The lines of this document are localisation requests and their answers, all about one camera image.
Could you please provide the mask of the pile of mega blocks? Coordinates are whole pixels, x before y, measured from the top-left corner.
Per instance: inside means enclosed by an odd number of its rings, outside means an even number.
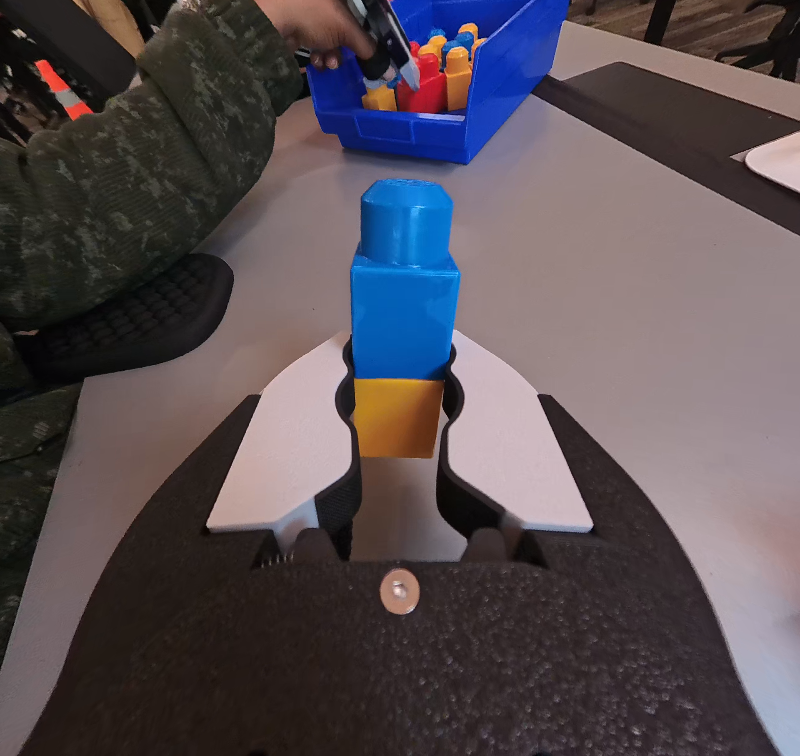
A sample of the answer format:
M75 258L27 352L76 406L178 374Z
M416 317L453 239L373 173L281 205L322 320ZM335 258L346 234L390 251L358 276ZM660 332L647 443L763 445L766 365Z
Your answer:
M362 106L370 111L402 111L440 114L465 111L472 82L475 51L485 42L475 22L465 22L448 40L445 31L433 28L426 42L410 41L418 60L420 90L411 91L401 78L395 91L365 92Z

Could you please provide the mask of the orange traffic cone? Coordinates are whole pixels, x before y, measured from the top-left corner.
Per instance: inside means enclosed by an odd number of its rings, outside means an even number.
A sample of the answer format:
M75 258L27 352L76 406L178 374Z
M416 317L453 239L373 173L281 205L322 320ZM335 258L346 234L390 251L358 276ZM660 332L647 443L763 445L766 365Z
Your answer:
M62 79L46 60L34 62L35 68L42 80L55 95L56 100L64 109L70 120L76 120L83 115L93 114L89 106L81 100Z

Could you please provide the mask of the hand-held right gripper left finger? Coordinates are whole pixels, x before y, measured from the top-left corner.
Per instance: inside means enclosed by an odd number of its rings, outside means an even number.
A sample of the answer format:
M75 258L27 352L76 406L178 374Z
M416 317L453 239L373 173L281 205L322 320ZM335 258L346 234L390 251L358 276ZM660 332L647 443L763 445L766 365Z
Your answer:
M206 529L271 531L288 554L301 531L317 528L348 559L363 497L354 411L350 334L341 331L262 391Z

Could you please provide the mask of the blue mega block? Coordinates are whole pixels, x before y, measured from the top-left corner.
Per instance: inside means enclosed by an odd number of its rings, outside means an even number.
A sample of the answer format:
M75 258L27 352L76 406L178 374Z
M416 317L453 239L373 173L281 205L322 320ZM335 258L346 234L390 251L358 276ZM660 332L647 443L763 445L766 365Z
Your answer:
M350 269L355 378L444 376L461 281L450 254L453 213L435 182L379 180L362 195Z

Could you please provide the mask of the black leaning panel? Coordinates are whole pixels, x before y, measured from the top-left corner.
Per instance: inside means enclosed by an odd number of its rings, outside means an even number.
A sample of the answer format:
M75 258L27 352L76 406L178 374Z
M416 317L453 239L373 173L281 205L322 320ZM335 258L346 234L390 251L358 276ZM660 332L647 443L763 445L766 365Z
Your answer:
M1 0L1 11L99 99L125 91L135 78L135 59L73 0Z

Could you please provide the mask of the person's left forearm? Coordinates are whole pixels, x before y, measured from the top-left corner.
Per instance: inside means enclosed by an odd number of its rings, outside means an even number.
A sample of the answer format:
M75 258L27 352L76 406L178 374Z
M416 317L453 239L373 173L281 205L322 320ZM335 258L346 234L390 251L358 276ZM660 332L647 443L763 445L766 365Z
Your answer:
M254 0L180 0L104 111L2 143L2 338L192 251L258 181L301 79Z

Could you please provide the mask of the orange mega block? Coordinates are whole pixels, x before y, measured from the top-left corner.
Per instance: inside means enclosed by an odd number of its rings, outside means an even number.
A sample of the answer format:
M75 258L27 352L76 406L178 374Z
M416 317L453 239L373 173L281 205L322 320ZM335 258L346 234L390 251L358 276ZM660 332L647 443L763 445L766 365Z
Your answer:
M363 458L431 459L444 381L359 379L353 423Z

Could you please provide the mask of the blue plastic bin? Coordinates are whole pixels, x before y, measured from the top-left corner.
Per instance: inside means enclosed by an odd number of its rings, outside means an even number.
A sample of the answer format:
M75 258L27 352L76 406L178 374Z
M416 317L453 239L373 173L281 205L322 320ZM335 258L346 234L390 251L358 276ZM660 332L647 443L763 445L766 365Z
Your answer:
M549 72L570 0L392 0L410 40L432 28L447 35L477 24L485 42L467 106L453 113L368 111L362 73L343 51L336 71L311 68L311 99L322 131L345 148L405 157L469 163Z

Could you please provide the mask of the person's left hand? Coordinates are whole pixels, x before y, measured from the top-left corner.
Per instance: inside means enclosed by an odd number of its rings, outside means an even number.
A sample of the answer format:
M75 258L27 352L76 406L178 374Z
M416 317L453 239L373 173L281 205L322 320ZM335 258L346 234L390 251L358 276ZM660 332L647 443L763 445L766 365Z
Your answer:
M370 60L377 46L346 0L254 0L291 51L305 49L318 71L338 69L342 49Z

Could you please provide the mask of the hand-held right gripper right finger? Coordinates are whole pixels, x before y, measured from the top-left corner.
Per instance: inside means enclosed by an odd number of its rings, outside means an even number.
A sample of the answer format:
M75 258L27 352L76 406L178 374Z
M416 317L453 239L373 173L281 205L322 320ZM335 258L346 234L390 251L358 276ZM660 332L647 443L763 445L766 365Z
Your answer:
M465 539L481 529L587 534L594 527L535 388L455 330L445 366L437 509Z

